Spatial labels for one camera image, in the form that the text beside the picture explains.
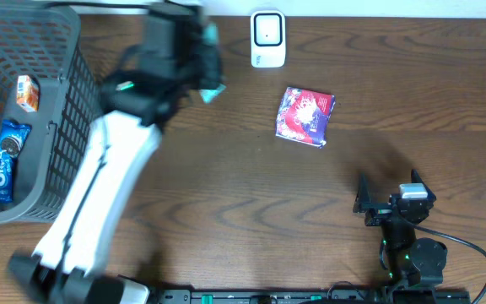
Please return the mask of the dark grey plastic basket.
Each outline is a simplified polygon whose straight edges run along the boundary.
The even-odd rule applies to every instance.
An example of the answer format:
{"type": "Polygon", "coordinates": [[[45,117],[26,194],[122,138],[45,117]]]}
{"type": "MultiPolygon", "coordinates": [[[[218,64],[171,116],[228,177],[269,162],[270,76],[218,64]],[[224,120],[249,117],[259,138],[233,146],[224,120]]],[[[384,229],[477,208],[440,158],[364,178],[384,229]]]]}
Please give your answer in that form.
{"type": "Polygon", "coordinates": [[[0,132],[3,120],[31,126],[13,171],[13,202],[0,203],[0,224],[53,221],[76,176],[89,125],[100,115],[80,32],[71,8],[0,1],[0,132]],[[20,75],[39,85],[37,112],[16,103],[20,75]]]}

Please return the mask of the orange small carton box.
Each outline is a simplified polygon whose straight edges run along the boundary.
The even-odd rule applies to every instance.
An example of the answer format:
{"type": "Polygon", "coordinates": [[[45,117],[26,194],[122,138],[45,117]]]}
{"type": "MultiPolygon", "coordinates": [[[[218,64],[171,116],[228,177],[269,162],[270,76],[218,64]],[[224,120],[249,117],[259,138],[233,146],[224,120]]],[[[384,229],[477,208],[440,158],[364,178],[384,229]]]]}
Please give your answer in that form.
{"type": "Polygon", "coordinates": [[[39,85],[29,75],[20,75],[17,79],[16,103],[24,111],[37,112],[39,108],[39,85]]]}

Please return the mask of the blue Oreo packet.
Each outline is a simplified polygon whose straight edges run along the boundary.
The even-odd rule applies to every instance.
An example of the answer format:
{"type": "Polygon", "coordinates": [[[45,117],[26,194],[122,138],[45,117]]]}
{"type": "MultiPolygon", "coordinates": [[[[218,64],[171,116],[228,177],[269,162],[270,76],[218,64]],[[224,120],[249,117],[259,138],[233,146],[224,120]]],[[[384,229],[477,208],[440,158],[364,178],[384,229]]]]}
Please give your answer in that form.
{"type": "Polygon", "coordinates": [[[14,167],[31,126],[3,120],[0,132],[0,203],[13,202],[14,167]]]}

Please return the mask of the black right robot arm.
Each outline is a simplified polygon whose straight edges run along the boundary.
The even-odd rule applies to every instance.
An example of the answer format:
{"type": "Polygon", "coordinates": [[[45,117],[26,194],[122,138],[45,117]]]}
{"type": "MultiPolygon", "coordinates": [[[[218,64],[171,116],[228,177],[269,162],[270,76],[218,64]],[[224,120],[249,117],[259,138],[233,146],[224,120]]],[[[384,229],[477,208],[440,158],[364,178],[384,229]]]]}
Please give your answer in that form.
{"type": "Polygon", "coordinates": [[[381,228],[381,256],[391,273],[391,283],[401,288],[433,288],[443,282],[447,247],[431,238],[416,237],[419,224],[428,218],[436,196],[416,171],[411,182],[401,184],[385,203],[373,201],[365,178],[359,187],[353,212],[364,215],[364,224],[381,228]]]}

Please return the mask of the purple red Carefree pack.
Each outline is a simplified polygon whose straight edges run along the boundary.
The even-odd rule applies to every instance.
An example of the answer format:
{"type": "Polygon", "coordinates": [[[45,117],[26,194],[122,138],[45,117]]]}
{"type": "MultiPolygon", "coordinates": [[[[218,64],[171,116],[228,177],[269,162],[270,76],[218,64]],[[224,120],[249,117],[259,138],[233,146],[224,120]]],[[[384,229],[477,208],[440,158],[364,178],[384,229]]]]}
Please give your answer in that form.
{"type": "Polygon", "coordinates": [[[335,95],[288,87],[278,108],[276,136],[322,148],[335,104],[335,95]]]}

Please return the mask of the mint green snack packet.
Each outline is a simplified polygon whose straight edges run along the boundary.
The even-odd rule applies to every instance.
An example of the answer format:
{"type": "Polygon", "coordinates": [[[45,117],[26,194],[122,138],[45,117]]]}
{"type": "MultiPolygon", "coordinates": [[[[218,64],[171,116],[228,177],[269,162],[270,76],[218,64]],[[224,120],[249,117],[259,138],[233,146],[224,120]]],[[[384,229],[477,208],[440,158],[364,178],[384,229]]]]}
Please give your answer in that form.
{"type": "Polygon", "coordinates": [[[216,89],[212,90],[199,90],[198,93],[202,98],[204,104],[212,103],[220,94],[225,90],[226,86],[220,84],[216,89]]]}

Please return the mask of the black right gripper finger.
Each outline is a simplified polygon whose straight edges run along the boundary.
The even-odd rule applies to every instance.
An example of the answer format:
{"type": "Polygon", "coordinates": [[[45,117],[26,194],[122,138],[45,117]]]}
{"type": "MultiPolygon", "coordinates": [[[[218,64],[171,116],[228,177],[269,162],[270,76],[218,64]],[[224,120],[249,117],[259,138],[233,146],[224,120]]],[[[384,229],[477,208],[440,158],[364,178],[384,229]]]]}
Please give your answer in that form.
{"type": "Polygon", "coordinates": [[[424,184],[422,178],[415,169],[411,170],[411,183],[424,184]]]}
{"type": "Polygon", "coordinates": [[[364,174],[359,175],[359,186],[354,200],[353,212],[365,213],[372,205],[368,182],[364,174]]]}

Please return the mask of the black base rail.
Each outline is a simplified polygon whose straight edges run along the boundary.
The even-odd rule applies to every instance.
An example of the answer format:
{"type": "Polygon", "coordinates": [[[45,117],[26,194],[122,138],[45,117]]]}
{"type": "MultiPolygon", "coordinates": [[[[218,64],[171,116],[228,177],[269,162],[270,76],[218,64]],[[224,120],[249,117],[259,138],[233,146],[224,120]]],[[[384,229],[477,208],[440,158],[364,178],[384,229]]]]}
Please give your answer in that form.
{"type": "MultiPolygon", "coordinates": [[[[466,291],[409,291],[396,303],[471,303],[466,291]]],[[[146,303],[153,304],[295,304],[295,303],[393,303],[374,291],[324,290],[157,290],[146,303]]]]}

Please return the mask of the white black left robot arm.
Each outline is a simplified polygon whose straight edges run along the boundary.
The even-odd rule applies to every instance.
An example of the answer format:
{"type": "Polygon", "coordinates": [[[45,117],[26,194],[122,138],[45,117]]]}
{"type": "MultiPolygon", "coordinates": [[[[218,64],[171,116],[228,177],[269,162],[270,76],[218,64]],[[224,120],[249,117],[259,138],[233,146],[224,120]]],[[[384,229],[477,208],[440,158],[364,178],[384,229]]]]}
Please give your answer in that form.
{"type": "Polygon", "coordinates": [[[105,268],[137,179],[165,124],[192,90],[217,90],[223,73],[216,26],[199,1],[145,6],[143,39],[99,87],[81,166],[49,231],[8,271],[36,303],[148,303],[154,289],[105,268]]]}

